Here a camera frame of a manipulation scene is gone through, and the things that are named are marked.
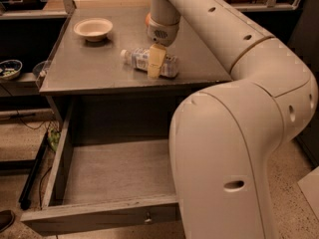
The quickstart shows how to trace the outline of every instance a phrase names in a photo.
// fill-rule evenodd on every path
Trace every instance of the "wooden drawer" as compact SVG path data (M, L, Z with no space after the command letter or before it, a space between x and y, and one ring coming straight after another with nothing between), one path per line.
M43 209L21 221L48 236L180 219L167 141L179 99L73 98Z

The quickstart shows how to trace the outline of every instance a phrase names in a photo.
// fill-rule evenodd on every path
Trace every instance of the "white bowl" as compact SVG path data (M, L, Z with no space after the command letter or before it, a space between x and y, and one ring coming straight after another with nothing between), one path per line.
M0 80L12 80L20 75L22 62L6 60L0 63Z
M73 30L90 42L100 42L107 38L112 28L112 22L107 19L91 18L78 22Z

